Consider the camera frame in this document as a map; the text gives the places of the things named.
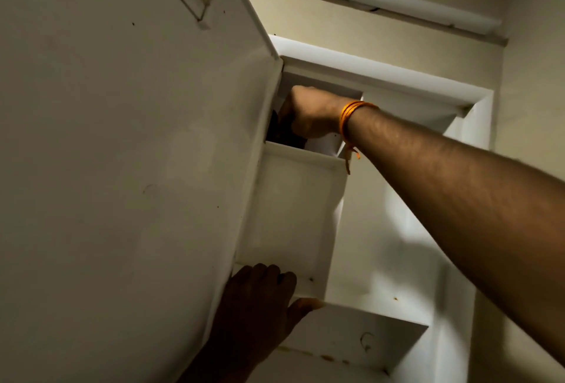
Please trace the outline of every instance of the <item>orange string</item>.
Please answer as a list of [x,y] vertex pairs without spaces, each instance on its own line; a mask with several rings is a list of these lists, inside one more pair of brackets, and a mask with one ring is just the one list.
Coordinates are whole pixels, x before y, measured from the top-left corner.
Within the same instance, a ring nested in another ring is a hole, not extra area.
[[345,151],[345,168],[348,172],[348,174],[351,174],[350,170],[349,170],[349,160],[351,159],[351,152],[354,151],[357,154],[357,159],[359,160],[361,158],[361,155],[359,154],[359,151],[357,151],[354,148],[354,145],[349,142],[349,140],[347,139],[347,137],[345,136],[345,132],[343,131],[345,124],[349,121],[349,117],[351,117],[351,114],[353,114],[353,112],[362,106],[372,106],[373,108],[378,108],[377,105],[373,105],[372,103],[369,102],[364,102],[364,101],[353,101],[348,103],[345,107],[343,107],[343,109],[341,110],[341,117],[340,117],[340,133],[341,136],[343,137],[343,141],[345,142],[345,144],[347,145],[347,149]]

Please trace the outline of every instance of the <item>freezer door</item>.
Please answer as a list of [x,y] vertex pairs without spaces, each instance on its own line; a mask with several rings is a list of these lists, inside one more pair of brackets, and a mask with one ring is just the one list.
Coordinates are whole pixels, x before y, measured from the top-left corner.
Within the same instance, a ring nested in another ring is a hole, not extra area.
[[198,349],[282,64],[249,1],[206,1],[0,0],[0,381]]

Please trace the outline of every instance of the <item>forearm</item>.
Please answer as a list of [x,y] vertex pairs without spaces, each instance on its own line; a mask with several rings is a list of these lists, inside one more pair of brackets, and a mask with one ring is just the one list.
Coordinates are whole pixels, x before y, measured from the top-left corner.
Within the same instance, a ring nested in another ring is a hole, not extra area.
[[177,383],[245,383],[252,367],[206,344]]
[[347,129],[448,257],[565,363],[565,184],[373,108]]

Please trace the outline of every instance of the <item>orange thread bracelet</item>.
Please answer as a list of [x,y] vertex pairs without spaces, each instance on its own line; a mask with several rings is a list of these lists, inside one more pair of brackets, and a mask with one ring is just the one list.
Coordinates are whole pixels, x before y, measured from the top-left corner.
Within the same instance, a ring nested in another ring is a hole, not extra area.
[[378,108],[377,105],[373,105],[370,102],[364,102],[364,101],[353,101],[348,103],[345,107],[343,107],[343,109],[341,110],[341,116],[340,116],[340,133],[341,133],[341,137],[343,137],[343,141],[345,142],[345,144],[347,145],[347,149],[345,151],[345,169],[348,172],[348,175],[351,174],[350,170],[349,170],[349,160],[351,159],[351,152],[354,151],[357,154],[357,159],[359,160],[361,158],[361,155],[359,154],[359,151],[357,151],[354,148],[354,145],[348,141],[347,137],[345,137],[345,132],[343,131],[344,127],[345,127],[345,123],[347,123],[349,121],[349,117],[351,117],[351,114],[353,114],[353,112],[362,106],[371,106],[373,108]]

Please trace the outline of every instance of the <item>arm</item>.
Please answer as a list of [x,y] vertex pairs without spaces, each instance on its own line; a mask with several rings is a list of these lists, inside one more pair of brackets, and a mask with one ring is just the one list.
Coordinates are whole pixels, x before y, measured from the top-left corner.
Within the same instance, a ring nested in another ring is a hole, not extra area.
[[294,273],[279,267],[245,266],[224,289],[210,338],[178,383],[244,383],[296,324],[323,303],[300,298],[289,307]]
[[[350,101],[294,87],[279,116],[321,137]],[[451,261],[565,364],[565,183],[376,108],[358,108],[345,134]]]

